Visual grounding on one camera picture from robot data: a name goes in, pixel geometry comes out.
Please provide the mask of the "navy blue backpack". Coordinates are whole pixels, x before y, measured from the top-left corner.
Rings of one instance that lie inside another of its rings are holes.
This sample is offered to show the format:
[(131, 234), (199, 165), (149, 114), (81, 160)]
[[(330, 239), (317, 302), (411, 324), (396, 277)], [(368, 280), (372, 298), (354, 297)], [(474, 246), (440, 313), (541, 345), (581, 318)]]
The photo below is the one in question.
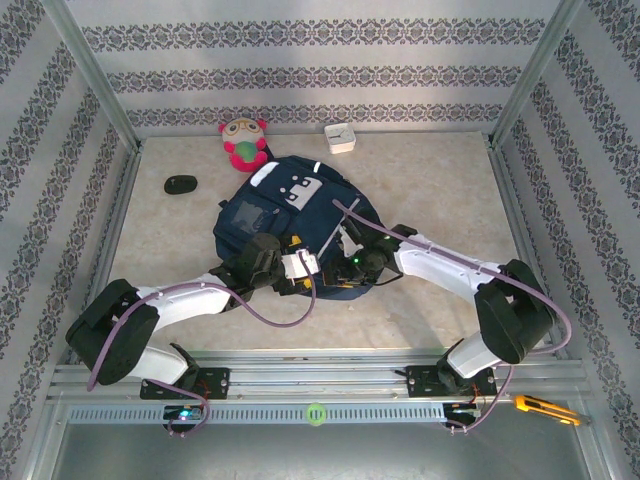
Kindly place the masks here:
[(337, 170), (299, 156), (266, 163), (227, 201), (213, 228), (217, 256), (226, 260), (242, 252), (257, 233), (280, 240), (297, 236), (325, 269), (344, 256), (339, 245), (344, 213), (337, 200), (356, 214), (378, 223), (369, 199)]

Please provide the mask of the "pink and white plush toy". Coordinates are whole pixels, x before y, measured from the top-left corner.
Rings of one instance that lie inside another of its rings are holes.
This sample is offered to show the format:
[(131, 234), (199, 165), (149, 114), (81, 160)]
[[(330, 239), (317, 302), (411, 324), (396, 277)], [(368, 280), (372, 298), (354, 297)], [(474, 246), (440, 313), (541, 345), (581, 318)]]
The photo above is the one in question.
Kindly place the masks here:
[(243, 173), (252, 173), (268, 161), (265, 121), (239, 117), (218, 127), (223, 148), (231, 166)]

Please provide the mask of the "black computer mouse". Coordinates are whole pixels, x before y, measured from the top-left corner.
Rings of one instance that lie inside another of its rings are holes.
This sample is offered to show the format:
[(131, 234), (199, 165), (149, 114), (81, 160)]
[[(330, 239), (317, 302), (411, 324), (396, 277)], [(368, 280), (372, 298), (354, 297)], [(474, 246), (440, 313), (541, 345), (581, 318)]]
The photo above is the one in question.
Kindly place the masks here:
[(168, 195), (183, 195), (196, 190), (198, 180), (192, 175), (174, 175), (164, 182), (164, 192)]

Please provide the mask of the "white square clock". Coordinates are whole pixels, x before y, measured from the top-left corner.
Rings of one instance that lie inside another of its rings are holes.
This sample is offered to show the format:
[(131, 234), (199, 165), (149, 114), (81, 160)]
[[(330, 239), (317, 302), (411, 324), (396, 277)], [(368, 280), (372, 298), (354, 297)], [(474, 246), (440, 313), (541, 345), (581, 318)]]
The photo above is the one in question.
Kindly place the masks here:
[(355, 149), (357, 140), (349, 123), (330, 124), (324, 127), (329, 152), (333, 155), (348, 153)]

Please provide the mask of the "small electronics board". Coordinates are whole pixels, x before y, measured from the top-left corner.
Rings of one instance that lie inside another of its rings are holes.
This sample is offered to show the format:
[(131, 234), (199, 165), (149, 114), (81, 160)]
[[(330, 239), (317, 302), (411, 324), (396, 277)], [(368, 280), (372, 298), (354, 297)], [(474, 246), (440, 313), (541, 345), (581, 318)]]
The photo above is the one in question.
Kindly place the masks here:
[(165, 421), (195, 422), (203, 417), (203, 408), (193, 405), (168, 405), (164, 407)]
[(482, 415), (481, 409), (472, 403), (446, 403), (444, 414), (447, 419), (459, 422), (474, 422)]

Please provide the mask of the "yellow utility knife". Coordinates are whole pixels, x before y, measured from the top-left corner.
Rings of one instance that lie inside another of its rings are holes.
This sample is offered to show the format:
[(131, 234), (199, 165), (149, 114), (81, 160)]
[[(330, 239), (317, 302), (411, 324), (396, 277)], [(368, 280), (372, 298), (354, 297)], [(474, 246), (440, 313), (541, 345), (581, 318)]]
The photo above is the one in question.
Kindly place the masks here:
[(543, 415), (564, 425), (581, 426), (585, 423), (579, 413), (529, 395), (518, 395), (513, 399), (513, 403), (522, 412)]

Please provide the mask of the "aluminium table side rail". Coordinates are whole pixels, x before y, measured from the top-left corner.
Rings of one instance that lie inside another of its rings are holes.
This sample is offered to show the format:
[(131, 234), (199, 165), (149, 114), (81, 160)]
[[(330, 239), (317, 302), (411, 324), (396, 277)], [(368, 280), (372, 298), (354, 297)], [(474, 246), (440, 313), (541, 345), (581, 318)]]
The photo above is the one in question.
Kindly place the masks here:
[(144, 152), (144, 146), (145, 141), (142, 141), (137, 150), (131, 153), (118, 177), (114, 198), (107, 212), (102, 235), (94, 258), (88, 290), (82, 305), (83, 308), (90, 305), (109, 281), (135, 179)]
[(492, 146), (488, 136), (484, 136), (484, 140), (518, 257), (531, 267), (536, 279), (542, 287), (542, 291), (548, 296), (551, 296), (548, 292), (547, 285), (543, 279), (543, 274), (537, 262), (534, 248), (528, 235), (526, 218), (520, 208), (516, 190), (508, 173), (504, 158), (501, 152)]

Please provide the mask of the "aluminium frame post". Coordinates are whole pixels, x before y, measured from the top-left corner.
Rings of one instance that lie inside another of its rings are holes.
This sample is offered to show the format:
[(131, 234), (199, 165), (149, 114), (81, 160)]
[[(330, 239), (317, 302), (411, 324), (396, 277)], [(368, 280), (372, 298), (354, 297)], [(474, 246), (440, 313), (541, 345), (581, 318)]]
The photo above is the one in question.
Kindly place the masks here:
[(584, 0), (560, 0), (554, 14), (546, 25), (522, 75), (507, 100), (500, 117), (487, 136), (488, 145), (497, 149), (509, 134), (513, 124), (523, 110), (529, 95), (545, 71), (554, 51), (571, 25)]
[(138, 150), (141, 140), (121, 106), (107, 76), (94, 55), (81, 28), (65, 0), (40, 0), (46, 14), (56, 27), (63, 42), (72, 54), (76, 64), (92, 88), (101, 106), (104, 108), (109, 121), (116, 128), (120, 137), (128, 147)]

